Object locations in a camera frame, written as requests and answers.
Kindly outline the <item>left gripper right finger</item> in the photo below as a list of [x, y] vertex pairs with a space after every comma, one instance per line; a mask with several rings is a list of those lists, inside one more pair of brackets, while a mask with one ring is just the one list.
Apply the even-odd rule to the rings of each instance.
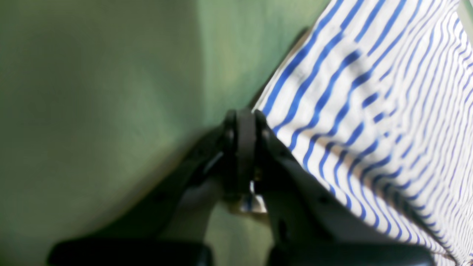
[[269, 214], [268, 266], [433, 266], [422, 246], [394, 241], [353, 215], [306, 172], [255, 111], [255, 193]]

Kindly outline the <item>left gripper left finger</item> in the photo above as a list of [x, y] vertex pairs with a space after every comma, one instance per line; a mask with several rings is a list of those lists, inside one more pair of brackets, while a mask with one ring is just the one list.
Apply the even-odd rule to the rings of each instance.
[[255, 114], [230, 110], [147, 196], [88, 236], [56, 244], [49, 266], [211, 266], [203, 238], [215, 204], [251, 194]]

